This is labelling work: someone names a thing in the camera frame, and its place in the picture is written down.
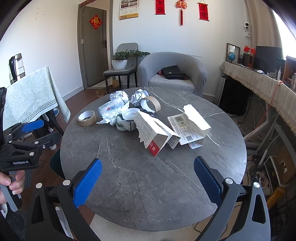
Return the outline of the person's left hand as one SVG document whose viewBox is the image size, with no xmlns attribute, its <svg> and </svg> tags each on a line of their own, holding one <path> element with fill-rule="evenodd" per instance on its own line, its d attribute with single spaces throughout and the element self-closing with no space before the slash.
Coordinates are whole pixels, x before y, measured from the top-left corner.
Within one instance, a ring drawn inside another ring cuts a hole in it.
<svg viewBox="0 0 296 241">
<path fill-rule="evenodd" d="M 17 171 L 15 174 L 15 181 L 11 181 L 10 177 L 1 172 L 0 183 L 8 186 L 12 190 L 13 195 L 18 195 L 23 192 L 25 185 L 25 171 Z"/>
</svg>

